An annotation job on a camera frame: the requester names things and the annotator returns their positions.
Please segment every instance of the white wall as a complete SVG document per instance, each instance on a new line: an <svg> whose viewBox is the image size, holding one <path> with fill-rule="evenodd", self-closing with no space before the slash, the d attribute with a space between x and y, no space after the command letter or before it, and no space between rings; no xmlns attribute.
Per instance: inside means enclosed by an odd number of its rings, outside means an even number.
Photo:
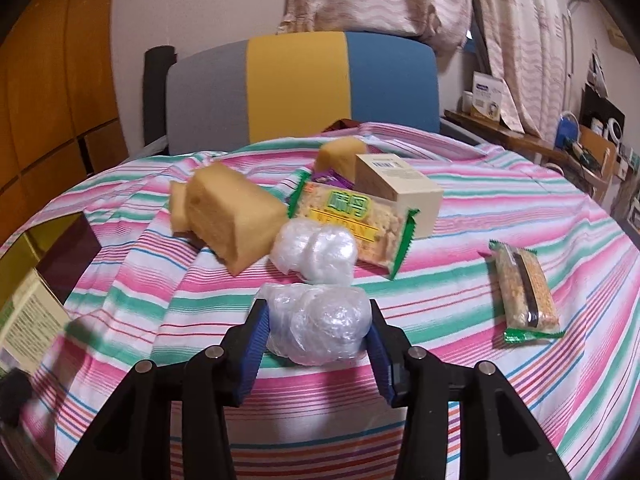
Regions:
<svg viewBox="0 0 640 480"><path fill-rule="evenodd" d="M275 32L285 0L113 0L111 62L120 123L130 154L144 145L145 52L171 44L178 58Z"/></svg>
<svg viewBox="0 0 640 480"><path fill-rule="evenodd" d="M473 86L474 72L479 71L476 54L462 48L456 50L451 58L439 57L438 92L440 93L440 114L444 110L458 110L460 97L465 90Z"/></svg>
<svg viewBox="0 0 640 480"><path fill-rule="evenodd" d="M566 9L569 0L558 0ZM594 40L598 42L598 54L602 62L609 100L625 114L623 142L640 151L640 64L633 54L615 48L609 42L606 20L611 20L598 0L580 4L572 12L574 22L575 75L571 92L571 110L578 114L582 100L582 88L587 75L589 57Z"/></svg>

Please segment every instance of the bed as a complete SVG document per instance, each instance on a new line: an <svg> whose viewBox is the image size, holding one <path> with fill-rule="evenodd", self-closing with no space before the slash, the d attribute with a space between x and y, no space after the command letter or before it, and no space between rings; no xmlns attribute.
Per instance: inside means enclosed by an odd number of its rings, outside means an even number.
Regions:
<svg viewBox="0 0 640 480"><path fill-rule="evenodd" d="M433 236L414 242L396 279L359 267L355 284L412 344L446 362L495 362L572 478L607 477L640 423L638 250L557 173L498 146L385 123L226 154L136 160L79 184L34 216L25 227L82 210L102 250L65 303L72 323L34 375L37 398L21 422L32 454L59 470L137 361L188 359L244 321L261 284L295 281L266 258L233 278L210 250L172 236L169 182L221 160L286 200L318 147L340 135L407 158L445 189ZM490 238L537 249L566 327L561 340L502 342ZM447 477L457 478L459 413L454 403L449 411ZM403 416L378 395L366 358L318 369L270 354L242 408L226 411L241 479L390 479ZM178 403L172 417L172 475L181 478Z"/></svg>

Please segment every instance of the barcode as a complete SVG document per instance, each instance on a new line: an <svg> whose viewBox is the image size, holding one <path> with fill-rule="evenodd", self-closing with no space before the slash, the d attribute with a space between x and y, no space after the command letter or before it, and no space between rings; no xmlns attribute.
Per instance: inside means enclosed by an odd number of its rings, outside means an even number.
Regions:
<svg viewBox="0 0 640 480"><path fill-rule="evenodd" d="M396 165L392 162L372 162L371 165L377 168L395 168L396 167Z"/></svg>
<svg viewBox="0 0 640 480"><path fill-rule="evenodd" d="M0 349L0 363L2 364L2 368L7 372L20 366L20 363L14 359L14 356L9 354L4 348Z"/></svg>

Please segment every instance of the bubble wrap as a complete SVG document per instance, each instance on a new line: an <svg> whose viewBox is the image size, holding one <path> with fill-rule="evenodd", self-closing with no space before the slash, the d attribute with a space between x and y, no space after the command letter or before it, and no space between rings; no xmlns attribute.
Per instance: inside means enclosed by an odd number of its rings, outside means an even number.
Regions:
<svg viewBox="0 0 640 480"><path fill-rule="evenodd" d="M280 229L270 254L276 268L313 285L351 285L358 245L344 227L295 218Z"/></svg>
<svg viewBox="0 0 640 480"><path fill-rule="evenodd" d="M269 258L283 274L300 270L302 253L309 238L317 233L322 224L307 218L294 218L284 224L273 243Z"/></svg>
<svg viewBox="0 0 640 480"><path fill-rule="evenodd" d="M351 285L358 259L356 239L344 227L325 225L309 238L300 273L313 285Z"/></svg>
<svg viewBox="0 0 640 480"><path fill-rule="evenodd" d="M359 357L371 326L369 298L354 286L267 284L267 348L305 366Z"/></svg>

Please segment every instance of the wooden desk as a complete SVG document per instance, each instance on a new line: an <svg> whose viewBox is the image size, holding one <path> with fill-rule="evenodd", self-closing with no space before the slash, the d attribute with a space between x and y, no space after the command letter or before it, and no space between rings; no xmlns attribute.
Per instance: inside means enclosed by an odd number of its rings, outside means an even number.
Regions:
<svg viewBox="0 0 640 480"><path fill-rule="evenodd" d="M556 150L551 142L530 134L519 134L496 121L478 119L452 110L445 110L444 116L488 142L500 144L512 152L539 153L556 164L565 164L567 159L571 158L566 152Z"/></svg>
<svg viewBox="0 0 640 480"><path fill-rule="evenodd" d="M506 150L517 153L538 153L549 162L571 168L593 187L594 193L592 193L592 196L596 199L596 202L602 203L604 200L604 195L609 188L609 183L591 171L584 169L580 163L567 152L556 150L551 142L547 142L530 134L514 132L495 121L471 117L462 112L445 110L444 116L451 122L466 128L488 142L500 144Z"/></svg>

